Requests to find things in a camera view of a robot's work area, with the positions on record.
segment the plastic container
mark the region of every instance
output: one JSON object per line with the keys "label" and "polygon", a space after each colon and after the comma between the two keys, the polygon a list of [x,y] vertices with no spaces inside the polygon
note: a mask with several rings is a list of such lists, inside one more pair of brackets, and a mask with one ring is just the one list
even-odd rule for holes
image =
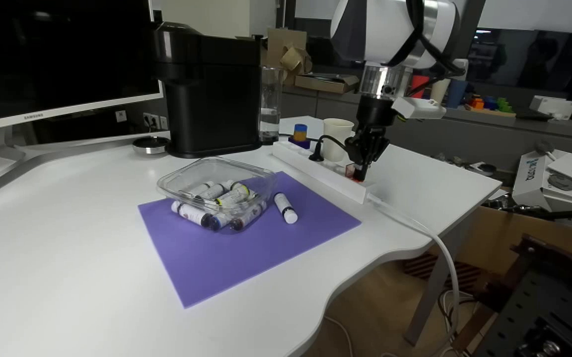
{"label": "plastic container", "polygon": [[239,231],[265,213],[273,172],[261,166],[201,158],[159,180],[159,187],[175,197],[179,215],[211,229]]}

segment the white cable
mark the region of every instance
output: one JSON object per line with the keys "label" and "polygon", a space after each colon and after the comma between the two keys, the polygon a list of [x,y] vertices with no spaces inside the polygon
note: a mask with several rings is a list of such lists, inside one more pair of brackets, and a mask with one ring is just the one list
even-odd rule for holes
{"label": "white cable", "polygon": [[338,318],[334,318],[334,316],[328,316],[328,314],[326,314],[324,318],[342,328],[342,332],[344,332],[344,336],[346,336],[346,342],[348,342],[348,354],[354,357],[350,330],[348,330]]}
{"label": "white cable", "polygon": [[412,213],[412,219],[408,217],[408,211],[406,213],[400,213],[396,211],[394,205],[390,205],[388,201],[368,193],[368,199],[382,205],[382,213],[390,215],[392,219],[400,221],[402,225],[410,227],[410,229],[416,229],[424,235],[430,235],[442,249],[445,261],[447,261],[447,267],[449,267],[449,275],[451,275],[451,334],[447,336],[447,344],[449,344],[449,338],[453,336],[453,330],[459,328],[459,303],[461,303],[461,285],[459,285],[459,273],[457,273],[457,265],[445,245],[445,241],[440,237],[440,233],[434,231],[434,227],[430,227],[426,221],[422,221],[416,213]]}

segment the desk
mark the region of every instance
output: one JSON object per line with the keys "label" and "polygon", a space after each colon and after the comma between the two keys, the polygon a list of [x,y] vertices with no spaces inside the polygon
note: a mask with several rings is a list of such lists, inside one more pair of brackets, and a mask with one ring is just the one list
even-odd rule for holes
{"label": "desk", "polygon": [[[0,187],[0,357],[299,354],[334,293],[370,267],[430,245],[376,205],[273,158],[271,148],[229,158],[287,170],[362,225],[185,308],[138,203],[163,197],[157,178],[191,160],[116,146],[46,162]],[[440,231],[497,187],[398,146],[380,164],[396,174],[378,189]]]}

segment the monitor stand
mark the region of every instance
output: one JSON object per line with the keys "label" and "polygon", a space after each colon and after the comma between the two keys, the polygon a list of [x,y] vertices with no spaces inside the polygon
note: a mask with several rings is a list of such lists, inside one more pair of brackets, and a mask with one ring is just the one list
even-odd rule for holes
{"label": "monitor stand", "polygon": [[13,144],[13,126],[0,128],[0,156],[14,160],[13,166],[0,172],[0,187],[44,162],[66,158],[66,156],[76,156],[84,152],[94,152],[102,148],[132,144],[134,138],[140,138],[140,136],[144,134],[104,138],[102,142],[86,142],[86,144],[68,142],[64,146],[56,146],[50,152],[36,154],[36,152],[26,152],[20,146]]}

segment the purple cloth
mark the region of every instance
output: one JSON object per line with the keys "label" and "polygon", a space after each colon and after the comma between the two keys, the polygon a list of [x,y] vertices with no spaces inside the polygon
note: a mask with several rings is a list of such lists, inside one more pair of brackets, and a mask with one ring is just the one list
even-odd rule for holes
{"label": "purple cloth", "polygon": [[191,306],[360,223],[285,172],[271,176],[299,211],[287,223],[275,203],[243,231],[211,231],[175,215],[171,199],[142,203],[150,235],[167,273]]}

